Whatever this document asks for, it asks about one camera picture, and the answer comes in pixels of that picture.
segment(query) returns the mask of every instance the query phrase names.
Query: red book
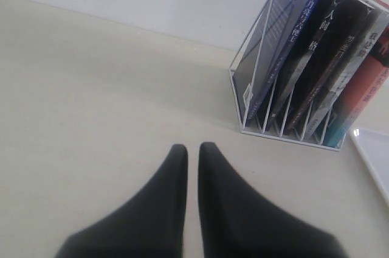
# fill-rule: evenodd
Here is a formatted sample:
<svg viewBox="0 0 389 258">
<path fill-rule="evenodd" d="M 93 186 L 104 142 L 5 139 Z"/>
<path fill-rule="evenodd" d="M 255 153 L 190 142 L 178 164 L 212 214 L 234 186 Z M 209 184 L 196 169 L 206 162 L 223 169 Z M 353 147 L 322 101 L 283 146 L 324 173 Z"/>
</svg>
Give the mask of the red book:
<svg viewBox="0 0 389 258">
<path fill-rule="evenodd" d="M 389 4 L 373 0 L 389 9 Z M 389 25 L 334 105 L 324 144 L 336 147 L 389 77 Z"/>
</svg>

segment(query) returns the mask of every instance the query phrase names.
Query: magazine file rack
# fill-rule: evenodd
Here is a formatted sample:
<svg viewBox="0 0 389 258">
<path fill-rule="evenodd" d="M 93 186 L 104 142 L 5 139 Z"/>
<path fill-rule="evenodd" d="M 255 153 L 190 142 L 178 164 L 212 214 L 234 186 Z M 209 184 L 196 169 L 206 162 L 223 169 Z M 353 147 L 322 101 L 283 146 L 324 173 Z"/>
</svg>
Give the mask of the magazine file rack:
<svg viewBox="0 0 389 258">
<path fill-rule="evenodd" d="M 267 24 L 268 24 L 268 21 L 269 21 L 270 10 L 272 9 L 272 3 L 273 3 L 273 0 L 267 0 L 266 1 L 264 7 L 262 8 L 260 13 L 258 14 L 257 18 L 255 19 L 253 25 L 251 26 L 251 28 L 249 30 L 249 33 L 246 35 L 244 41 L 240 45 L 239 50 L 237 51 L 235 57 L 233 58 L 233 60 L 232 60 L 232 62 L 230 64 L 230 67 L 229 67 L 230 81 L 231 81 L 231 86 L 232 86 L 233 94 L 235 96 L 236 112 L 238 113 L 238 119 L 239 119 L 239 125 L 240 125 L 241 132 L 244 133 L 244 134 L 250 134 L 250 135 L 254 135 L 254 136 L 261 136 L 263 138 L 276 139 L 276 140 L 279 140 L 279 141 L 292 142 L 292 143 L 296 143 L 296 144 L 303 144 L 303 145 L 308 145 L 308 146 L 311 146 L 311 147 L 319 147 L 319 148 L 324 148 L 324 149 L 327 149 L 327 150 L 334 150 L 334 151 L 338 152 L 342 148 L 342 145 L 344 143 L 345 138 L 343 138 L 338 143 L 337 147 L 327 147 L 327 146 L 323 145 L 323 140 L 324 140 L 324 137 L 325 137 L 325 133 L 327 131 L 328 122 L 329 122 L 329 118 L 330 118 L 330 115 L 331 115 L 331 110 L 328 112 L 328 114 L 325 117 L 325 122 L 324 122 L 324 127 L 323 127 L 322 132 L 320 134 L 318 134 L 317 132 L 314 133 L 314 135 L 311 138 L 309 138 L 309 139 L 305 138 L 305 131 L 306 131 L 306 127 L 307 127 L 307 124 L 308 124 L 309 116 L 311 114 L 313 101 L 311 102 L 311 105 L 309 106 L 308 113 L 306 113 L 305 119 L 301 120 L 301 121 L 304 121 L 304 125 L 302 126 L 300 131 L 298 131 L 297 129 L 294 129 L 293 132 L 290 133 L 290 135 L 285 135 L 284 134 L 285 123 L 286 123 L 286 120 L 287 120 L 287 115 L 288 115 L 288 112 L 289 112 L 289 107 L 290 107 L 290 104 L 291 104 L 294 88 L 292 89 L 291 94 L 287 98 L 286 110 L 285 110 L 284 115 L 282 117 L 283 118 L 282 122 L 279 123 L 279 122 L 275 121 L 274 125 L 269 129 L 269 131 L 265 130 L 265 127 L 267 126 L 267 120 L 268 120 L 268 117 L 269 117 L 269 113 L 270 113 L 270 106 L 272 104 L 273 97 L 274 97 L 274 89 L 275 89 L 275 85 L 277 83 L 277 77 L 275 78 L 274 83 L 273 83 L 273 85 L 271 87 L 270 100 L 269 100 L 269 103 L 267 104 L 266 116 L 264 118 L 263 123 L 260 123 L 259 118 L 257 116 L 255 116 L 255 120 L 252 121 L 252 123 L 250 125 L 246 126 L 247 113 L 248 113 L 247 107 L 249 107 L 249 103 L 251 102 L 252 98 L 248 100 L 249 102 L 248 102 L 248 105 L 246 105 L 246 111 L 244 113 L 244 117 L 243 117 L 243 119 L 241 118 L 241 114 L 239 112 L 239 104 L 238 104 L 237 93 L 236 93 L 235 84 L 234 84 L 234 81 L 233 81 L 233 74 L 235 73 L 234 66 L 237 66 L 237 64 L 239 63 L 239 56 L 242 55 L 242 52 L 244 52 L 244 50 L 246 49 L 245 46 L 249 42 L 250 34 L 252 35 L 252 32 L 253 32 L 255 26 L 257 25 L 257 22 L 260 20 L 260 18 L 263 15 L 266 15 L 266 21 L 265 21 L 265 24 L 264 24 L 264 31 L 266 30 L 266 27 L 267 27 Z M 265 9 L 266 9 L 266 5 L 267 4 L 270 4 L 270 6 L 269 6 L 269 11 L 265 14 Z M 260 43 L 260 48 L 259 48 L 259 51 L 258 51 L 258 56 L 256 58 L 256 63 L 255 63 L 254 72 L 253 72 L 253 76 L 252 76 L 252 81 L 251 81 L 251 85 L 250 85 L 250 91 L 249 91 L 250 95 L 252 95 L 252 88 L 253 88 L 253 84 L 254 84 L 255 73 L 256 73 L 256 70 L 257 70 L 257 67 L 258 67 L 258 61 L 259 61 L 259 58 L 260 58 L 260 55 L 261 55 L 261 51 L 262 51 L 262 45 L 263 45 L 262 43 L 263 43 L 263 41 L 261 41 L 261 43 Z"/>
</svg>

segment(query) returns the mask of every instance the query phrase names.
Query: book cover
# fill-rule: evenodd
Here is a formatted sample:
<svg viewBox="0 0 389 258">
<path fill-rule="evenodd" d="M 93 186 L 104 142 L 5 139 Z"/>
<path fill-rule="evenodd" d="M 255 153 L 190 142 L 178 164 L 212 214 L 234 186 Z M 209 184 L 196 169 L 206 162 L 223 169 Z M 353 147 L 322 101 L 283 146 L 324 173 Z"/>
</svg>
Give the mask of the book cover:
<svg viewBox="0 0 389 258">
<path fill-rule="evenodd" d="M 374 1 L 389 10 L 388 4 Z M 335 102 L 324 145 L 337 146 L 388 77 L 389 26 Z"/>
<path fill-rule="evenodd" d="M 318 0 L 315 9 L 312 11 L 311 17 L 301 31 L 301 35 L 278 74 L 273 97 L 274 100 L 272 101 L 269 118 L 267 120 L 267 130 L 272 126 L 278 113 L 284 106 L 285 101 L 291 94 L 296 81 L 331 24 L 337 6 L 342 1 L 343 0 Z M 266 110 L 260 109 L 260 112 L 258 113 L 260 120 L 263 120 L 265 115 Z"/>
<path fill-rule="evenodd" d="M 372 0 L 364 1 L 371 4 L 374 9 L 370 12 L 359 36 L 354 40 L 353 45 L 314 100 L 306 127 L 306 138 L 310 138 L 314 134 L 389 23 L 389 12 L 386 8 Z"/>
<path fill-rule="evenodd" d="M 310 106 L 334 68 L 364 26 L 372 6 L 362 0 L 343 0 L 332 24 L 298 79 L 285 134 L 289 134 Z"/>
<path fill-rule="evenodd" d="M 242 121 L 246 109 L 247 123 L 254 118 L 316 2 L 269 0 L 266 3 L 249 41 L 248 51 L 245 51 L 233 75 Z"/>
</svg>

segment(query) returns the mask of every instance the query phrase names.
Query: beige floor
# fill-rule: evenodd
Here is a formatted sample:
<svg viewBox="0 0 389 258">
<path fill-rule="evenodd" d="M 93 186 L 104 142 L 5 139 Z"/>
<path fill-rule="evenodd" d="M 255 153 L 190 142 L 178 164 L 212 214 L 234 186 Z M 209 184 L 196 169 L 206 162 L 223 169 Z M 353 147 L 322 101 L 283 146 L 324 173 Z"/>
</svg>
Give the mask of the beige floor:
<svg viewBox="0 0 389 258">
<path fill-rule="evenodd" d="M 389 253 L 389 209 L 349 139 L 340 153 L 238 133 L 231 52 L 23 0 L 0 0 L 0 257 L 52 257 L 190 155 L 185 256 L 202 257 L 198 148 L 215 141 L 256 189 L 337 235 Z M 389 131 L 388 91 L 360 123 Z"/>
</svg>

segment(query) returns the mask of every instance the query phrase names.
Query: white tray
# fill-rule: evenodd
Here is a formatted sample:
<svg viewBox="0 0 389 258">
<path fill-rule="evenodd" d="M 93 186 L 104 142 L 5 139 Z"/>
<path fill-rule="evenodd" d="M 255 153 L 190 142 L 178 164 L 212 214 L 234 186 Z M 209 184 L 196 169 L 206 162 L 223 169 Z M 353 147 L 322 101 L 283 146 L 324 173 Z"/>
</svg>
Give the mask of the white tray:
<svg viewBox="0 0 389 258">
<path fill-rule="evenodd" d="M 389 135 L 366 128 L 351 130 L 350 135 L 389 205 Z"/>
</svg>

